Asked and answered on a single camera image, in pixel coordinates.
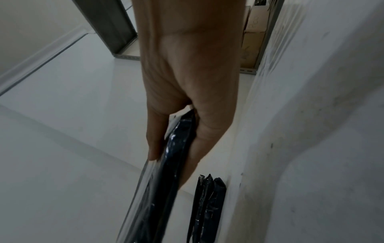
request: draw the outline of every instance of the plastic-wrapped package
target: plastic-wrapped package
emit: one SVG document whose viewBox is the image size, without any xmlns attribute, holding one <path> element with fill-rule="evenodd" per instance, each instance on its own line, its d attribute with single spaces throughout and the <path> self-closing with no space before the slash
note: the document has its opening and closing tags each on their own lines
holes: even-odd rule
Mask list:
<svg viewBox="0 0 384 243">
<path fill-rule="evenodd" d="M 187 243 L 214 243 L 224 204 L 226 186 L 221 178 L 199 177 L 192 206 Z"/>
<path fill-rule="evenodd" d="M 159 161 L 146 162 L 117 243 L 162 241 L 195 135 L 194 110 L 176 118 L 168 126 L 164 152 Z"/>
</svg>

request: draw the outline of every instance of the brown cardboard box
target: brown cardboard box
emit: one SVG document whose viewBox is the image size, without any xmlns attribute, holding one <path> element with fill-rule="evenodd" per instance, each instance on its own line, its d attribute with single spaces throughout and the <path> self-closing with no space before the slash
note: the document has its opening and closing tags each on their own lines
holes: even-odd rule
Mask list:
<svg viewBox="0 0 384 243">
<path fill-rule="evenodd" d="M 265 32 L 245 33 L 241 47 L 240 65 L 242 68 L 254 68 Z"/>
<path fill-rule="evenodd" d="M 245 29 L 245 26 L 247 25 L 247 20 L 248 20 L 250 9 L 251 9 L 251 6 L 245 6 L 244 19 L 243 19 L 243 30 Z"/>
<path fill-rule="evenodd" d="M 242 68 L 254 68 L 268 26 L 268 6 L 254 6 L 248 18 L 241 45 Z"/>
<path fill-rule="evenodd" d="M 265 32 L 268 27 L 269 6 L 253 6 L 245 32 Z"/>
</svg>

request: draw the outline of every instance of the plastic sheet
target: plastic sheet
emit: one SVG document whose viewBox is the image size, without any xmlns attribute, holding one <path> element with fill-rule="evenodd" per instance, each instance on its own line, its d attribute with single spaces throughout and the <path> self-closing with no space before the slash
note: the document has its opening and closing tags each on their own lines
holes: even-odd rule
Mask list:
<svg viewBox="0 0 384 243">
<path fill-rule="evenodd" d="M 146 162 L 117 243 L 162 241 L 195 132 L 193 110 L 168 126 L 163 155 L 159 161 Z"/>
<path fill-rule="evenodd" d="M 220 222 L 226 186 L 221 178 L 199 177 L 192 206 L 187 243 L 214 243 Z"/>
</svg>

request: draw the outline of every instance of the white skirting board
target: white skirting board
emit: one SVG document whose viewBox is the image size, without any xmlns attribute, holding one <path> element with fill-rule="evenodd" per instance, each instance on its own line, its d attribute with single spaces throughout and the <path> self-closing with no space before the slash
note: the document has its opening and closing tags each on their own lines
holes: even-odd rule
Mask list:
<svg viewBox="0 0 384 243">
<path fill-rule="evenodd" d="M 87 33 L 90 29 L 80 25 L 1 75 L 0 95 Z"/>
</svg>

